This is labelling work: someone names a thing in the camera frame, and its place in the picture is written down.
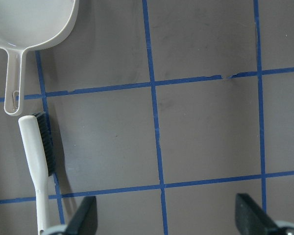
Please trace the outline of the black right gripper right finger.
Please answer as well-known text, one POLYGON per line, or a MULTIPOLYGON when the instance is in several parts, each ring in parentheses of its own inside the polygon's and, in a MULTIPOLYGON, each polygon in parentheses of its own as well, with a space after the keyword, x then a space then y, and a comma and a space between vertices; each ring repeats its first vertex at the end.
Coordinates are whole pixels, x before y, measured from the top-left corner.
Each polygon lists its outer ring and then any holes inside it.
POLYGON ((241 235, 278 235, 280 228, 247 193, 235 198, 235 225, 241 235))

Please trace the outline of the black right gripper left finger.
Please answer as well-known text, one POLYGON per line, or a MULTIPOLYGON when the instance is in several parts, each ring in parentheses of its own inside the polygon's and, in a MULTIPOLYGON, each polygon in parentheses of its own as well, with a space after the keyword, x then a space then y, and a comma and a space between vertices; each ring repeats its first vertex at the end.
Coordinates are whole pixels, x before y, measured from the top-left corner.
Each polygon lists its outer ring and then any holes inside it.
POLYGON ((95 235, 98 229, 97 200, 84 197, 66 228, 67 235, 95 235))

